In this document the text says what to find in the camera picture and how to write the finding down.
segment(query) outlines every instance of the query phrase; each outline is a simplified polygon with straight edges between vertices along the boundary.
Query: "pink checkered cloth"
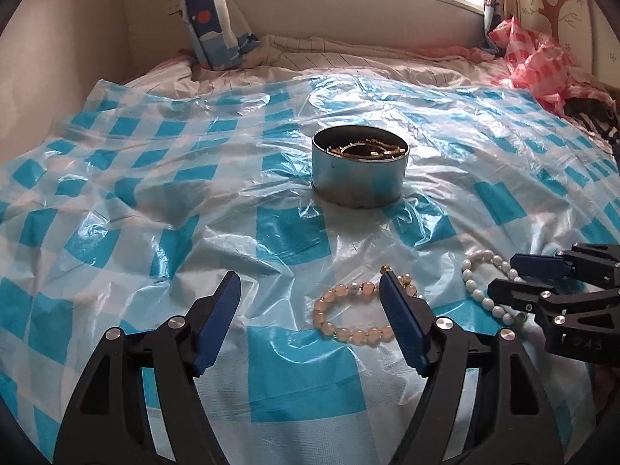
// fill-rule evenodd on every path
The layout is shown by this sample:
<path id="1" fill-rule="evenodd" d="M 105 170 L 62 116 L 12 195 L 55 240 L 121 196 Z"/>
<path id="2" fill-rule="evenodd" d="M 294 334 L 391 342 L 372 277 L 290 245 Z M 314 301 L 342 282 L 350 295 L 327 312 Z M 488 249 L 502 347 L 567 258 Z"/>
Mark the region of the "pink checkered cloth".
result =
<path id="1" fill-rule="evenodd" d="M 506 49 L 510 74 L 494 79 L 497 85 L 529 89 L 547 110 L 564 117 L 569 98 L 593 98 L 614 112 L 616 102 L 589 73 L 575 66 L 570 54 L 550 36 L 530 31 L 518 19 L 507 19 L 489 33 L 495 44 Z"/>

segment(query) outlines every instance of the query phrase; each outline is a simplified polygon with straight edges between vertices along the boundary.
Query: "mattress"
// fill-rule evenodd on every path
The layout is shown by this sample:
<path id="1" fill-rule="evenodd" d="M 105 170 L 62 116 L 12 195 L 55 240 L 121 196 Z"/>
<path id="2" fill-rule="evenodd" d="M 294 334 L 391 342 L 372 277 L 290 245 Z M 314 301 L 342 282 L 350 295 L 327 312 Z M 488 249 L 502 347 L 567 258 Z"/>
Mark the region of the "mattress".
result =
<path id="1" fill-rule="evenodd" d="M 526 91 L 490 86 L 501 60 L 303 45 L 257 49 L 235 72 L 193 70 L 180 56 L 126 86 L 101 81 L 81 113 L 0 168 L 0 394 L 48 457 L 103 332 L 157 327 L 235 270 L 240 307 L 196 381 L 230 462 L 388 463 L 424 381 L 395 341 L 324 338 L 312 328 L 316 298 L 390 264 L 435 313 L 493 334 L 501 324 L 464 289 L 467 253 L 508 259 L 620 239 L 615 164 Z M 337 124 L 410 144 L 395 205 L 350 211 L 315 196 L 310 138 Z M 482 287 L 498 276 L 487 269 Z M 374 302 L 342 306 L 333 321 L 386 318 Z M 545 354 L 533 320 L 524 334 L 570 456 L 594 427 L 587 367 Z M 446 457 L 463 445 L 475 379 Z M 157 450 L 172 458 L 148 370 L 145 393 Z"/>

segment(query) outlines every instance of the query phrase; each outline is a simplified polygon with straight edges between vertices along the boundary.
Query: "bead bracelet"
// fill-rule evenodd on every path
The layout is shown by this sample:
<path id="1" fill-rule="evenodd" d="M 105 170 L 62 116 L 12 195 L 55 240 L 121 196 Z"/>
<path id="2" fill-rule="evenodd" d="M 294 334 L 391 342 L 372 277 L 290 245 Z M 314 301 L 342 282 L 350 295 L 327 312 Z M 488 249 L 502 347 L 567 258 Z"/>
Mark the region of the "bead bracelet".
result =
<path id="1" fill-rule="evenodd" d="M 473 300 L 479 303 L 485 311 L 489 311 L 493 315 L 493 318 L 501 320 L 504 325 L 509 327 L 514 325 L 515 322 L 519 326 L 523 325 L 523 322 L 525 321 L 525 315 L 523 313 L 519 313 L 516 318 L 513 317 L 508 312 L 507 307 L 495 306 L 493 300 L 490 297 L 486 297 L 484 292 L 478 288 L 477 283 L 473 280 L 474 274 L 472 273 L 472 268 L 475 262 L 487 262 L 488 264 L 493 264 L 502 273 L 506 274 L 510 281 L 523 282 L 523 278 L 519 277 L 517 270 L 511 268 L 508 262 L 506 262 L 499 255 L 495 255 L 492 250 L 476 250 L 469 256 L 469 258 L 466 258 L 463 261 L 463 265 L 461 266 L 465 288 L 471 294 Z"/>
<path id="2" fill-rule="evenodd" d="M 410 297 L 415 297 L 418 293 L 417 288 L 411 284 L 411 276 L 404 274 L 399 276 L 398 280 L 405 288 L 405 292 Z M 394 339 L 392 327 L 385 325 L 381 328 L 371 327 L 367 331 L 364 329 L 348 329 L 346 327 L 336 327 L 327 320 L 327 311 L 336 301 L 344 300 L 346 297 L 355 298 L 361 295 L 366 301 L 372 300 L 379 293 L 379 285 L 372 281 L 363 284 L 357 282 L 345 285 L 339 283 L 333 288 L 327 290 L 320 299 L 314 301 L 314 310 L 312 312 L 312 323 L 315 328 L 319 329 L 325 336 L 334 337 L 340 342 L 351 343 L 356 346 L 368 344 L 369 346 L 377 346 L 379 342 L 388 343 Z"/>

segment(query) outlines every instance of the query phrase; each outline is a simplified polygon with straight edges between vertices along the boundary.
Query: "blue gripper pad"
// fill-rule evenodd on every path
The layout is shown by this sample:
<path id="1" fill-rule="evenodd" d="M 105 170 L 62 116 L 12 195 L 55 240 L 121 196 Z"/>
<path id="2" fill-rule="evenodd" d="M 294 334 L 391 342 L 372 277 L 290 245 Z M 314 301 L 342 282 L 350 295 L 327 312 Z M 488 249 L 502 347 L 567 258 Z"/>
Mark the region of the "blue gripper pad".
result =
<path id="1" fill-rule="evenodd" d="M 213 307 L 207 322 L 198 334 L 196 342 L 198 356 L 194 360 L 193 366 L 199 375 L 204 374 L 205 370 L 215 363 L 240 300 L 241 279 L 238 274 L 233 273 L 219 295 L 218 302 Z"/>
<path id="2" fill-rule="evenodd" d="M 517 253 L 510 259 L 510 265 L 521 276 L 538 279 L 562 279 L 570 275 L 570 266 L 560 257 Z"/>
<path id="3" fill-rule="evenodd" d="M 401 347 L 405 362 L 419 375 L 426 377 L 430 368 L 430 362 L 426 356 L 426 351 L 429 350 L 429 339 L 411 313 L 400 289 L 387 274 L 379 280 L 379 298 L 394 335 L 396 335 L 398 345 Z"/>

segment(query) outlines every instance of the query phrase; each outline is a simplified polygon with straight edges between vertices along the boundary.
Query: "wall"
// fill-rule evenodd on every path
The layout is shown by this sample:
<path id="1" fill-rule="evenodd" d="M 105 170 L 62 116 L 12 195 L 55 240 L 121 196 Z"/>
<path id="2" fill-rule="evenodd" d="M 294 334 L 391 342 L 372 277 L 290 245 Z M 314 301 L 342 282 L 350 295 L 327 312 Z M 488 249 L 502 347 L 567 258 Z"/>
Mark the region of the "wall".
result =
<path id="1" fill-rule="evenodd" d="M 23 0 L 0 36 L 0 162 L 130 70 L 122 0 Z"/>
<path id="2" fill-rule="evenodd" d="M 179 49 L 190 48 L 175 0 L 124 0 L 131 64 L 145 74 Z"/>
<path id="3" fill-rule="evenodd" d="M 481 10 L 455 0 L 236 0 L 258 36 L 319 36 L 353 45 L 414 50 L 484 40 Z M 415 26 L 403 26 L 414 22 Z"/>
<path id="4" fill-rule="evenodd" d="M 601 82 L 620 88 L 620 42 L 594 0 L 590 0 L 590 12 L 594 76 Z"/>

